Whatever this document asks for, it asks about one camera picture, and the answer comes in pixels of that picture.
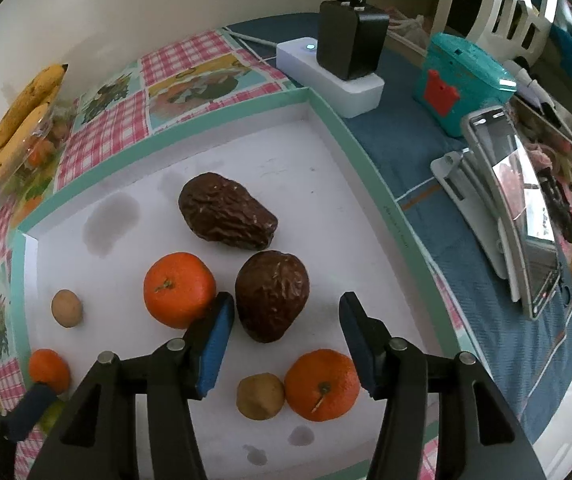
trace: brown round object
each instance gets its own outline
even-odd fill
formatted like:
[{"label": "brown round object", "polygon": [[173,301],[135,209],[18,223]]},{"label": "brown round object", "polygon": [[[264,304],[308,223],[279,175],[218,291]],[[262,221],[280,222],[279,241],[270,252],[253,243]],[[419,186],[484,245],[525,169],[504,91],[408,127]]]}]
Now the brown round object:
[{"label": "brown round object", "polygon": [[243,329],[259,343],[284,335],[310,292],[306,267],[293,254],[253,254],[237,274],[235,297]]},{"label": "brown round object", "polygon": [[246,377],[237,386],[237,410],[252,420],[268,420],[277,415],[285,400],[284,385],[273,374]]},{"label": "brown round object", "polygon": [[51,309],[56,322],[65,328],[77,326],[83,317],[82,302],[72,290],[66,288],[54,295]]},{"label": "brown round object", "polygon": [[64,137],[67,136],[68,132],[69,132],[68,126],[66,122],[62,120],[55,120],[52,125],[52,129],[50,130],[50,133],[57,140],[63,140]]},{"label": "brown round object", "polygon": [[189,180],[181,189],[179,210],[199,238],[241,249],[266,249],[277,229],[277,217],[245,187],[216,173]]}]

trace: black power adapter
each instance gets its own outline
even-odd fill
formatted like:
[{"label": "black power adapter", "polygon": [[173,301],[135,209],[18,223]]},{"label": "black power adapter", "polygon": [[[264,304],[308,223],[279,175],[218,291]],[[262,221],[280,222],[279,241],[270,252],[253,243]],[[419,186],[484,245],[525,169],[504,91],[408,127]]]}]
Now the black power adapter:
[{"label": "black power adapter", "polygon": [[366,0],[322,2],[317,62],[344,81],[374,72],[384,47],[389,16]]}]

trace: small potato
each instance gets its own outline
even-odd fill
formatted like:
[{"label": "small potato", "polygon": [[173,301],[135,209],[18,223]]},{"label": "small potato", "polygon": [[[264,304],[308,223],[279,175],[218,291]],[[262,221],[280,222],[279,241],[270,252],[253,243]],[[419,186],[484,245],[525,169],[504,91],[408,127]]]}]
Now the small potato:
[{"label": "small potato", "polygon": [[237,410],[252,420],[268,420],[277,415],[285,400],[284,386],[273,374],[246,377],[237,386]]},{"label": "small potato", "polygon": [[83,317],[82,302],[74,292],[65,288],[54,295],[51,309],[56,322],[64,328],[77,326]]}]

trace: blue gripper pad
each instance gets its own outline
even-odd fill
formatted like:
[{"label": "blue gripper pad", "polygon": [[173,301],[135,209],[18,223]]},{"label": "blue gripper pad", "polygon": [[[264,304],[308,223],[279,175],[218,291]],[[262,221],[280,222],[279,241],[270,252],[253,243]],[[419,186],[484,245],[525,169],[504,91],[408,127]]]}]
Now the blue gripper pad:
[{"label": "blue gripper pad", "polygon": [[373,399],[385,399],[389,383],[386,346],[390,341],[386,326],[366,316],[354,292],[345,292],[339,299],[339,323],[361,387]]},{"label": "blue gripper pad", "polygon": [[210,333],[205,334],[205,341],[199,355],[199,372],[195,389],[197,395],[205,397],[215,386],[221,362],[224,359],[230,331],[235,321],[235,302],[227,292],[220,292],[215,298],[209,320]]}]

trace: white power strip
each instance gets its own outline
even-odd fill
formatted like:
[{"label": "white power strip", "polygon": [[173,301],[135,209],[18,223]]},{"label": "white power strip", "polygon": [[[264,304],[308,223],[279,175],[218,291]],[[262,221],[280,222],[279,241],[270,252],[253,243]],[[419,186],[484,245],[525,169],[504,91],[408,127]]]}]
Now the white power strip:
[{"label": "white power strip", "polygon": [[343,81],[319,66],[315,38],[278,43],[277,68],[298,83],[310,86],[345,118],[377,108],[384,89],[384,80],[375,73]]}]

